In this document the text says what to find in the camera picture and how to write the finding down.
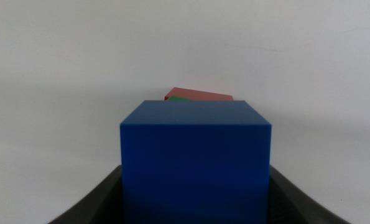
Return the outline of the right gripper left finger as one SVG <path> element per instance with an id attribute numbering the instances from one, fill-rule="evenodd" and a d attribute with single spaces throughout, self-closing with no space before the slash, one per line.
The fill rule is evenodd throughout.
<path id="1" fill-rule="evenodd" d="M 50 224 L 123 223 L 122 168 L 118 166 L 90 193 Z"/>

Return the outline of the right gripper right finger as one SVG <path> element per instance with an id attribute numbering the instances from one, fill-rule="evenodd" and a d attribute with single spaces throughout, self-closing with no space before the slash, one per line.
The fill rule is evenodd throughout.
<path id="1" fill-rule="evenodd" d="M 270 166 L 269 224 L 349 224 Z"/>

